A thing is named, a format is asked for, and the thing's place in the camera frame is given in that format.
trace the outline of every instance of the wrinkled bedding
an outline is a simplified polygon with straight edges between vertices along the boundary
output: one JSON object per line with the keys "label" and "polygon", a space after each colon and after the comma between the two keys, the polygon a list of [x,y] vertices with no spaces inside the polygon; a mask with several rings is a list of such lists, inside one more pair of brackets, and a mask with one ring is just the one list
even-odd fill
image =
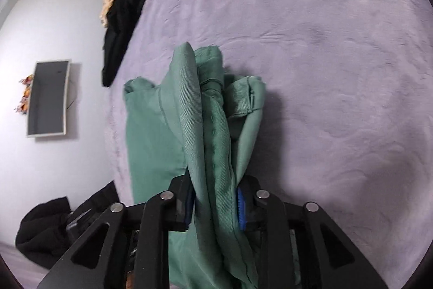
{"label": "wrinkled bedding", "polygon": [[267,83],[248,173],[315,200],[399,289],[433,239],[433,9],[428,0],[146,0],[106,98],[120,198],[132,203],[124,83],[159,83],[173,49],[216,44]]}

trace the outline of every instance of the television screen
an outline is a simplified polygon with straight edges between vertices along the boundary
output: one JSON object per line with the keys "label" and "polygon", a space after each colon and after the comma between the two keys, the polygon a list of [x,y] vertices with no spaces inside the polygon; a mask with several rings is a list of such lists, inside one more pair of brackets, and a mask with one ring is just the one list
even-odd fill
{"label": "television screen", "polygon": [[66,134],[69,61],[38,62],[27,112],[27,136]]}

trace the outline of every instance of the black cloth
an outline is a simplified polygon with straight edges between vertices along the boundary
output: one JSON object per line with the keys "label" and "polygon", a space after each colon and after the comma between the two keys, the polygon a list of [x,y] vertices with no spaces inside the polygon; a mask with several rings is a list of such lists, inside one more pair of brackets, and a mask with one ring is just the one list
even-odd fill
{"label": "black cloth", "polygon": [[66,197],[39,204],[22,219],[15,245],[29,260],[51,269],[71,246],[66,225],[88,210],[96,215],[118,201],[116,187],[111,182],[73,213]]}
{"label": "black cloth", "polygon": [[111,86],[128,48],[146,0],[114,0],[107,13],[102,84]]}

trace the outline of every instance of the folded green cloth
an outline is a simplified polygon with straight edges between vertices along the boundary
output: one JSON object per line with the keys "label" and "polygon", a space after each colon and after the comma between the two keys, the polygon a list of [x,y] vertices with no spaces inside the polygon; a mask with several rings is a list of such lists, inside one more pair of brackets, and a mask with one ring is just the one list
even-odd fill
{"label": "folded green cloth", "polygon": [[235,190],[262,116],[259,77],[224,74],[218,47],[175,49],[159,86],[125,84],[134,201],[166,190],[186,167],[196,192],[185,233],[169,235],[170,281],[188,289],[256,288],[254,253],[239,229]]}

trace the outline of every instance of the bed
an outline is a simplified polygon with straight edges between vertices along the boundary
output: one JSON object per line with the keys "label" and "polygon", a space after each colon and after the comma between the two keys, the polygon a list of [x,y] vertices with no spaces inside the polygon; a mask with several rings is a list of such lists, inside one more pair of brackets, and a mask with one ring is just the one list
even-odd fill
{"label": "bed", "polygon": [[433,9],[428,0],[146,0],[106,93],[106,140],[132,204],[124,83],[159,83],[175,46],[216,44],[267,99],[248,173],[318,202],[390,289],[433,239]]}

